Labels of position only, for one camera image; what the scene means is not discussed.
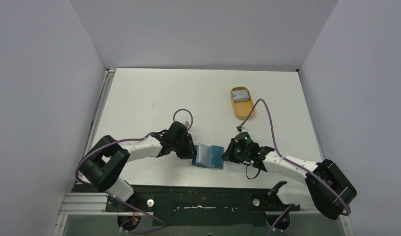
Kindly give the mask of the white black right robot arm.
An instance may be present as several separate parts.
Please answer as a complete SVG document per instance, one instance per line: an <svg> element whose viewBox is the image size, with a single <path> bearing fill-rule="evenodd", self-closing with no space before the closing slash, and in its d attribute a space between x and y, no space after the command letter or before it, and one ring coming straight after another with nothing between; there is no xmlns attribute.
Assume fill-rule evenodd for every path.
<svg viewBox="0 0 401 236"><path fill-rule="evenodd" d="M261 171L281 174L302 183L302 187L285 184L271 193L268 202L275 210L290 204L309 206L329 219L337 219L350 213L349 204L357 196L355 187L332 160L314 162L283 156L273 147L254 142L248 132L241 132L231 139L222 159L251 164Z"/></svg>

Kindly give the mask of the blue leather card holder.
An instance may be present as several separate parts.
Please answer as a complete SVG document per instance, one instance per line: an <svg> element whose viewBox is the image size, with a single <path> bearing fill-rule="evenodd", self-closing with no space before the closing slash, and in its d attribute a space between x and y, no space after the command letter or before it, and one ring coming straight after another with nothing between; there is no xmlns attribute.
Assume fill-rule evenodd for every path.
<svg viewBox="0 0 401 236"><path fill-rule="evenodd" d="M195 145L196 156L192 159L192 165L200 168L223 169L224 148L222 146L208 146L198 143Z"/></svg>

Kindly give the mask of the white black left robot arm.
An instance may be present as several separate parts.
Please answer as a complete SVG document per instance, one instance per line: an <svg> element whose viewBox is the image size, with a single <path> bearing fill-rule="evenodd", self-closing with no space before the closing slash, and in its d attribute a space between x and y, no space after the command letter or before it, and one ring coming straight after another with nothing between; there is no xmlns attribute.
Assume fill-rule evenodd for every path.
<svg viewBox="0 0 401 236"><path fill-rule="evenodd" d="M138 198L131 185L120 177L125 165L130 161L162 157L172 152L181 159L196 156L188 128L178 121L174 121L168 129L151 132L143 138L116 140L106 135L81 159L75 177L98 192L116 197L120 207L132 211L138 204Z"/></svg>

